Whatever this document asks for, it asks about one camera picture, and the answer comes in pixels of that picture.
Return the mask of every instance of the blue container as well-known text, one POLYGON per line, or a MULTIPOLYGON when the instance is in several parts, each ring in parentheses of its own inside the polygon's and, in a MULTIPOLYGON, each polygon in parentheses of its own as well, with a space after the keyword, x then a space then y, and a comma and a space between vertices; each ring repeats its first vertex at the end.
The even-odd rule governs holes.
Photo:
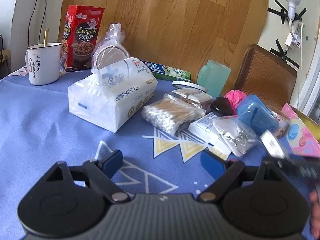
POLYGON ((255 96, 247 96, 237 107, 239 120, 249 125, 257 135, 262 135, 266 130, 274 132, 279 123, 272 112, 255 96))

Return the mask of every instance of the electrical outlet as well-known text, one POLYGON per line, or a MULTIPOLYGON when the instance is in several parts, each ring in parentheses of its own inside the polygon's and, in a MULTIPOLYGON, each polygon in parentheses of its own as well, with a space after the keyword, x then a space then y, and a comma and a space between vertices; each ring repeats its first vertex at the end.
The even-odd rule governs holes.
POLYGON ((301 43, 301 24, 300 21, 294 21, 292 23, 292 32, 295 34, 294 37, 291 36, 291 33, 289 32, 289 35, 285 41, 285 44, 287 46, 287 49, 293 49, 296 45, 298 48, 300 47, 301 43))

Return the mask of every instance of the finger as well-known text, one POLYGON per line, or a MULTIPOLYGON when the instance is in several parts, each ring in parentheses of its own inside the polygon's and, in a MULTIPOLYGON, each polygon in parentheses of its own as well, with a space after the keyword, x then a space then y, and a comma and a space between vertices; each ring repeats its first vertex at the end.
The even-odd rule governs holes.
POLYGON ((320 231, 320 219, 318 218, 312 218, 311 220, 311 226, 314 229, 318 229, 320 231))
POLYGON ((312 217, 320 219, 320 206, 318 203, 315 203, 312 207, 312 217))
POLYGON ((316 190, 312 191, 309 198, 311 202, 318 201, 318 192, 316 190))
POLYGON ((320 237, 320 231, 318 229, 312 228, 311 229, 311 234, 315 238, 315 240, 319 239, 320 237))

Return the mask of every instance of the metal screw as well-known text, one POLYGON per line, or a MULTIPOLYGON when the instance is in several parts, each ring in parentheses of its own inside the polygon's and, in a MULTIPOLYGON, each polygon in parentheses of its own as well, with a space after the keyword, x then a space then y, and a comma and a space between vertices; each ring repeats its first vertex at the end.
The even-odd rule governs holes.
POLYGON ((216 199, 216 195, 211 193, 211 192, 204 192, 200 195, 200 198, 203 200, 203 201, 212 201, 212 200, 215 200, 216 199))
POLYGON ((113 193, 111 198, 114 200, 114 201, 125 201, 129 196, 124 193, 124 192, 116 192, 116 193, 113 193))

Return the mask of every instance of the blue tablecloth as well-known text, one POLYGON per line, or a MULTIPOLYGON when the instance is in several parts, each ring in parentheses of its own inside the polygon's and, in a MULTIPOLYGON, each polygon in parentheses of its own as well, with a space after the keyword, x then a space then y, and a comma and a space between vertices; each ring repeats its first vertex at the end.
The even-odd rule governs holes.
MULTIPOLYGON (((89 74, 67 73, 45 86, 31 85, 27 76, 0 81, 1 240, 24 235, 16 215, 19 201, 58 160, 81 165, 98 158, 108 147, 120 149, 124 166, 113 181, 131 196, 138 192, 191 192, 196 196, 214 181, 200 164, 199 152, 206 147, 201 140, 188 132, 174 139, 145 122, 141 110, 116 134, 70 114, 68 86, 89 74)), ((171 90, 170 82, 159 80, 148 103, 171 90)), ((266 154, 263 148, 255 149, 242 160, 258 166, 266 154)), ((310 188, 303 180, 293 178, 291 182, 308 198, 310 188)), ((309 224, 303 235, 313 239, 309 224)))

